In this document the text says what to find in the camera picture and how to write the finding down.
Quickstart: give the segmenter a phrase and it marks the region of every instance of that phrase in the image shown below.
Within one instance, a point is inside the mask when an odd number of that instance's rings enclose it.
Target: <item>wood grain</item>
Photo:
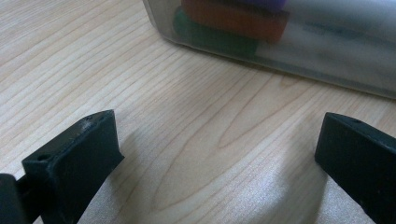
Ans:
[[[2,173],[116,112],[126,159],[80,223],[371,223],[313,155],[327,111],[396,136],[394,100],[175,45],[139,0],[2,1],[0,19]]]

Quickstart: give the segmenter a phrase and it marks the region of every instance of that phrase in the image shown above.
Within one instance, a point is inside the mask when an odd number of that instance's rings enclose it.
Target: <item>table surface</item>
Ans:
[[[115,110],[125,160],[79,223],[371,223],[314,152],[327,111],[396,136],[394,100],[173,44],[140,0],[7,0],[0,20],[2,173]]]

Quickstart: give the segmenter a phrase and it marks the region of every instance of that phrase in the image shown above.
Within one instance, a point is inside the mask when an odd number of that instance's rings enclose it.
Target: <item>purple object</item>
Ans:
[[[262,7],[270,12],[279,12],[287,0],[237,0],[241,3],[253,5],[255,7]]]

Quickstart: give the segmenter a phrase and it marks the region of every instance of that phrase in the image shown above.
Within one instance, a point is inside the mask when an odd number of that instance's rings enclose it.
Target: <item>screw hole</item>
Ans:
[[[92,116],[88,116],[87,118],[85,118],[86,121],[89,121],[92,119]]]
[[[50,158],[50,155],[44,154],[44,155],[38,156],[38,157],[37,157],[37,160],[38,160],[38,161],[46,161],[46,160],[49,159],[49,158]]]

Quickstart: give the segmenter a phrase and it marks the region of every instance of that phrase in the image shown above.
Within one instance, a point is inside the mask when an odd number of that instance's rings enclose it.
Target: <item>red object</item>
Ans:
[[[289,17],[232,1],[181,0],[181,7],[192,21],[270,43],[279,41]]]

